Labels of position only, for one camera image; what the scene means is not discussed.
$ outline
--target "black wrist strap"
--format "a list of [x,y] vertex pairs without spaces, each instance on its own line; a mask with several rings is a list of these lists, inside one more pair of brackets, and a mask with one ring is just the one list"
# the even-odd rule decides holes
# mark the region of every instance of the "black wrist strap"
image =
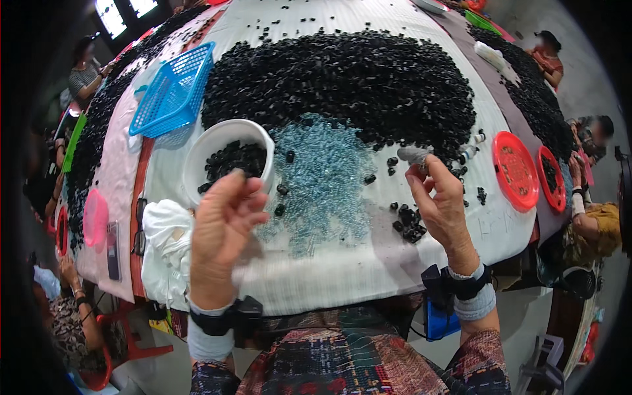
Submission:
[[586,197],[586,195],[585,195],[585,192],[584,192],[584,189],[583,189],[583,188],[575,188],[575,189],[573,190],[573,192],[572,192],[571,196],[573,196],[575,193],[579,193],[579,194],[581,195],[581,199],[582,199],[582,200]]
[[483,265],[485,270],[483,275],[477,280],[469,278],[465,280],[452,279],[451,288],[458,300],[470,300],[476,298],[478,292],[483,289],[486,284],[492,283],[492,269],[489,266]]
[[229,329],[244,327],[255,329],[257,321],[263,314],[263,306],[252,296],[244,300],[235,300],[232,306],[219,316],[204,315],[193,312],[190,316],[193,322],[209,336],[223,336]]
[[84,303],[88,303],[88,305],[92,306],[90,304],[90,299],[88,299],[86,296],[80,296],[79,298],[76,299],[76,302],[77,302],[77,308]]

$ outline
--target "striped shirt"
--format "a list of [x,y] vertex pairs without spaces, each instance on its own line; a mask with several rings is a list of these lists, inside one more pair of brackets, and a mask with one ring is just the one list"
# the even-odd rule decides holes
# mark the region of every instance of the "striped shirt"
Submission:
[[78,70],[76,68],[70,70],[68,88],[70,89],[70,94],[82,110],[85,110],[88,107],[90,100],[94,97],[94,93],[87,98],[82,99],[79,96],[79,91],[83,87],[90,85],[94,79],[97,78],[100,66],[101,64],[96,59],[93,59],[91,62],[85,63],[85,70]]

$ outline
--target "red plastic stool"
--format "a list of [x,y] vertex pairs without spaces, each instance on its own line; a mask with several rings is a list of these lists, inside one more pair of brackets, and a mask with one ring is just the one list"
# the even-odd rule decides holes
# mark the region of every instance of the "red plastic stool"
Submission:
[[134,310],[134,305],[127,301],[121,301],[119,310],[113,314],[100,314],[97,316],[97,322],[99,325],[110,324],[112,322],[120,321],[123,324],[125,330],[125,337],[127,338],[127,358],[120,361],[118,364],[112,361],[110,352],[107,346],[103,346],[103,355],[106,357],[107,369],[105,372],[99,373],[86,373],[80,372],[81,378],[88,385],[88,388],[93,391],[100,391],[106,387],[112,376],[112,371],[124,364],[127,361],[139,360],[141,358],[147,358],[150,356],[159,356],[173,351],[173,346],[163,347],[151,347],[151,348],[138,348],[136,346],[137,336],[134,336],[130,330],[130,324],[127,321],[127,314]]

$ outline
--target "hand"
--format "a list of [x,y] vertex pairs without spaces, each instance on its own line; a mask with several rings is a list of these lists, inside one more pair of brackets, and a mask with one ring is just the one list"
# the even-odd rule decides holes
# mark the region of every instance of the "hand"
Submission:
[[68,256],[64,255],[59,260],[59,271],[61,273],[61,277],[68,282],[73,288],[79,288],[81,284],[79,284],[79,275],[75,269],[75,263]]
[[[434,155],[426,157],[426,168],[430,177],[412,165],[406,172],[410,190],[422,215],[428,232],[446,249],[448,259],[473,249],[470,234],[465,224],[463,208],[463,184]],[[437,190],[434,198],[429,193]]]
[[55,181],[55,189],[52,190],[52,198],[59,199],[59,195],[61,194],[61,188],[64,186],[64,173],[60,173],[57,176],[57,181]]
[[267,195],[260,192],[259,178],[245,179],[241,169],[221,178],[202,198],[191,237],[191,300],[209,308],[227,289],[232,290],[233,266],[246,247],[250,231],[268,220],[262,212]]
[[103,74],[104,76],[107,76],[108,74],[110,74],[110,71],[112,71],[113,68],[114,68],[114,63],[110,62],[105,67],[101,68],[101,74]]
[[568,169],[571,171],[571,178],[573,179],[573,186],[581,186],[581,164],[575,159],[575,153],[571,154],[571,158],[568,160]]

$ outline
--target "green plastic basket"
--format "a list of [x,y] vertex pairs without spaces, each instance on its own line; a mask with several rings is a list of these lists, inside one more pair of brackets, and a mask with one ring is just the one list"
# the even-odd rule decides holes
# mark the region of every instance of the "green plastic basket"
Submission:
[[66,155],[64,156],[64,163],[61,165],[62,173],[68,173],[72,167],[77,141],[79,141],[79,136],[81,135],[81,132],[87,120],[88,118],[82,111],[81,115],[79,115],[79,119],[77,120],[77,124],[75,125],[75,129],[73,130],[73,134],[72,136],[70,136],[70,142],[68,143]]
[[496,29],[491,23],[489,23],[488,21],[484,20],[483,18],[474,14],[471,11],[465,10],[465,19],[467,19],[468,22],[470,22],[474,26],[478,26],[480,28],[490,30],[491,32],[496,33],[497,35],[502,35],[502,33],[500,33],[498,29]]

